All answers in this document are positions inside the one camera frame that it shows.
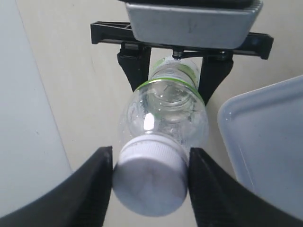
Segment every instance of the plastic bottle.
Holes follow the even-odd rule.
[[[197,92],[199,76],[192,61],[164,58],[122,114],[123,147],[113,190],[138,214],[165,216],[186,198],[190,148],[203,148],[208,139],[205,105]]]

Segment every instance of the black mount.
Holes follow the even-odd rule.
[[[172,49],[176,59],[203,57],[198,92],[205,104],[230,74],[234,55],[257,56],[267,60],[274,38],[267,34],[249,33],[244,43],[234,50],[151,44],[135,39],[130,23],[96,22],[90,25],[93,44],[121,45],[117,58],[135,91],[147,81],[152,48]]]

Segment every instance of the clear plastic container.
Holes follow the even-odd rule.
[[[191,61],[160,60],[122,114],[123,147],[113,188],[118,199],[136,213],[168,215],[187,195],[190,148],[203,148],[208,138],[198,76]]]

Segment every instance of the white bottle cap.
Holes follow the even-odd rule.
[[[135,213],[160,217],[176,211],[187,195],[187,156],[171,139],[142,135],[128,142],[114,169],[113,190]]]

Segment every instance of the beige floor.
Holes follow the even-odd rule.
[[[119,46],[91,45],[92,22],[127,21],[117,0],[17,0],[20,14],[55,116],[68,158],[77,169],[98,147],[114,145],[116,125],[130,86],[120,69]],[[230,97],[303,74],[303,2],[264,0],[253,31],[269,33],[275,44],[269,61],[235,57],[235,67],[213,95],[208,112],[208,152],[229,173],[232,167],[216,115]],[[170,54],[155,50],[152,62]],[[190,202],[165,218],[144,218],[112,196],[105,226],[196,226]]]

